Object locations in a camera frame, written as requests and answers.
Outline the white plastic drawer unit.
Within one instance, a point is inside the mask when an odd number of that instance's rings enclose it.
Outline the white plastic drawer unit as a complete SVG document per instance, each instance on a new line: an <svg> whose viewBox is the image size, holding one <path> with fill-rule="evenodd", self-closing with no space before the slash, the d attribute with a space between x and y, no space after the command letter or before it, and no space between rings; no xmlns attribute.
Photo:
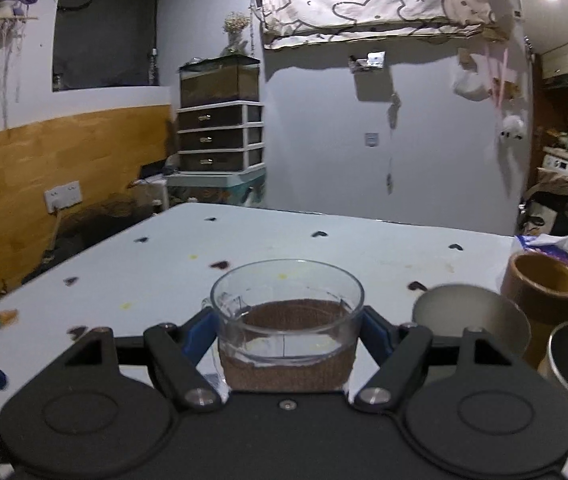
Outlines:
<svg viewBox="0 0 568 480"><path fill-rule="evenodd" d="M232 101L177 111L184 172L244 172L264 165L263 104Z"/></svg>

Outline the white wall socket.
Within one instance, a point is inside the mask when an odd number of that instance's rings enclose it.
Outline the white wall socket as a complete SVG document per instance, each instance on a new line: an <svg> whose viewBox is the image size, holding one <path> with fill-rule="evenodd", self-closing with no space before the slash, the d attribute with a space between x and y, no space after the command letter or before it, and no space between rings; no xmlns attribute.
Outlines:
<svg viewBox="0 0 568 480"><path fill-rule="evenodd" d="M82 192L79 181L55 186L43 194L46 211L55 214L56 211L79 205L82 202Z"/></svg>

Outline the cartoon print hanging fabric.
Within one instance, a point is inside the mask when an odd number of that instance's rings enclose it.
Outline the cartoon print hanging fabric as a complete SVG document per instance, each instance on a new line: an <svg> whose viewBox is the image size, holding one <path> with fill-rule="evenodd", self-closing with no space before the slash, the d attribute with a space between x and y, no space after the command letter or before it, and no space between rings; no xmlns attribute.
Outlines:
<svg viewBox="0 0 568 480"><path fill-rule="evenodd" d="M252 0L267 50L415 37L503 41L490 0Z"/></svg>

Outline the dried flower vase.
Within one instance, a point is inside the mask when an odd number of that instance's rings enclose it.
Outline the dried flower vase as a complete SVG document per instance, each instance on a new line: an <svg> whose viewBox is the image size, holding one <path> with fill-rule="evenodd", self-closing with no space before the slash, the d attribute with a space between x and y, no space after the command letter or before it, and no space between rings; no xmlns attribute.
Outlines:
<svg viewBox="0 0 568 480"><path fill-rule="evenodd" d="M226 54L247 54L248 41L244 38L244 31L250 25L250 16L243 12L231 12L223 23L223 32L226 34Z"/></svg>

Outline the brown cork cup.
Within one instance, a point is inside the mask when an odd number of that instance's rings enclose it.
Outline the brown cork cup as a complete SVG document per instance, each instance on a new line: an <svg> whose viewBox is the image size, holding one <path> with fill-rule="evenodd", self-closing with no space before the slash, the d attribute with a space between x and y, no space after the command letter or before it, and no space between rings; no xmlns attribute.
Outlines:
<svg viewBox="0 0 568 480"><path fill-rule="evenodd" d="M539 252L516 252L508 259L500 293L526 315L531 339L523 359L538 368L550 334L568 322L568 264Z"/></svg>

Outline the white plush wall ornament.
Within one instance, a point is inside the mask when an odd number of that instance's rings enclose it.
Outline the white plush wall ornament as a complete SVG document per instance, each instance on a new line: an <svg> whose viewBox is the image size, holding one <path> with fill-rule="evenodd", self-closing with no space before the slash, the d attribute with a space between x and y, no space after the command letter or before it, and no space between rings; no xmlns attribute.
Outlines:
<svg viewBox="0 0 568 480"><path fill-rule="evenodd" d="M518 115L507 114L500 126L498 138L502 142L522 141L526 137L526 123Z"/></svg>

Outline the glass terrarium tank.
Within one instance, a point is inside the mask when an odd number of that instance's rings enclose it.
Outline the glass terrarium tank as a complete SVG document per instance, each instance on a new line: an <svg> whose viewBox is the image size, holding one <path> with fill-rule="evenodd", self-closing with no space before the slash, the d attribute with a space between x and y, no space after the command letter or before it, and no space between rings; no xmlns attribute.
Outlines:
<svg viewBox="0 0 568 480"><path fill-rule="evenodd" d="M232 101L259 101L260 61L233 53L179 68L180 105L194 107Z"/></svg>

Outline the grey metal tumbler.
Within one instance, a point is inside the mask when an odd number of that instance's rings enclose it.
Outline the grey metal tumbler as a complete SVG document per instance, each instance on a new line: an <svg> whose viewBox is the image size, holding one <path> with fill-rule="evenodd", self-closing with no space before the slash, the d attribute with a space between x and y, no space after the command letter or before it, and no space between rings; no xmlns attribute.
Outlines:
<svg viewBox="0 0 568 480"><path fill-rule="evenodd" d="M528 318L517 304L476 285L445 284L423 292L412 318L436 336L460 337L465 328L484 328L517 356L526 353L531 340Z"/></svg>

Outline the clear glass mug cork band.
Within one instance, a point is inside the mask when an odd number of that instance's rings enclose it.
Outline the clear glass mug cork band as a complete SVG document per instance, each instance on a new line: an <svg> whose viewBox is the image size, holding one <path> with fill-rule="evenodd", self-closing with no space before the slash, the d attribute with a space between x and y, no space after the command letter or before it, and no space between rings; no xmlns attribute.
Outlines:
<svg viewBox="0 0 568 480"><path fill-rule="evenodd" d="M365 292L350 272L303 259L239 266L203 300L217 330L217 366L232 391L347 388Z"/></svg>

